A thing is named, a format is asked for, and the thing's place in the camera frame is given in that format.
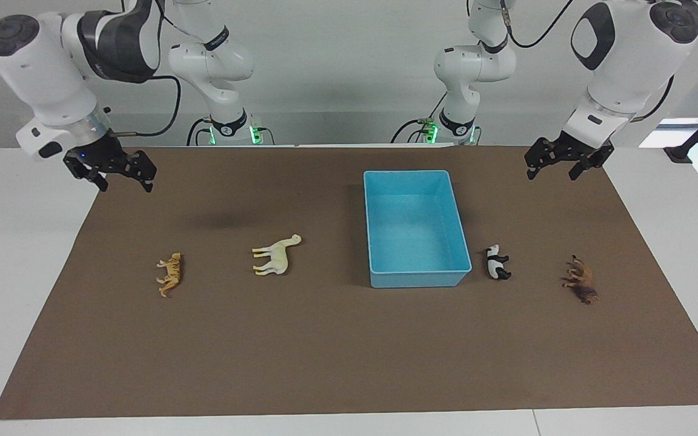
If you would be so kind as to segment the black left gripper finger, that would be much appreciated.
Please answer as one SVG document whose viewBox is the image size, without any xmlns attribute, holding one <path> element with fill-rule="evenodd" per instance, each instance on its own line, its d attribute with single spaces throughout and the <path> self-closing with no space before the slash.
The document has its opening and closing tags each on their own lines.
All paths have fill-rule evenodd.
<svg viewBox="0 0 698 436">
<path fill-rule="evenodd" d="M 577 162 L 570 170 L 570 180 L 576 181 L 585 171 L 592 168 L 601 168 L 603 160 L 601 158 L 584 158 Z"/>
<path fill-rule="evenodd" d="M 527 179 L 532 181 L 540 170 L 557 163 L 555 148 L 557 143 L 547 139 L 537 139 L 525 153 Z"/>
</svg>

